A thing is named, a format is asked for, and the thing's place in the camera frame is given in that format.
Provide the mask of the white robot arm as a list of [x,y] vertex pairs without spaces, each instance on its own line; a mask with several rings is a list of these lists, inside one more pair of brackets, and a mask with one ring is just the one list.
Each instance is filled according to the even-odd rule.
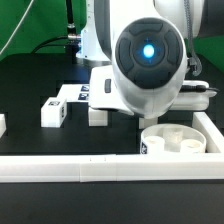
[[193,39],[224,35],[224,0],[86,0],[86,16],[91,108],[151,119],[208,107],[216,92],[185,75],[202,72]]

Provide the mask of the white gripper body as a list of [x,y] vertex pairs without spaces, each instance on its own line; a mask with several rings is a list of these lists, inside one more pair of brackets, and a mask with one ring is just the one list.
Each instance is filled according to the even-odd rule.
[[91,71],[89,106],[99,110],[115,110],[133,116],[162,116],[168,110],[203,111],[215,88],[201,80],[184,80],[175,75],[157,89],[141,89],[127,78],[115,79],[111,65]]

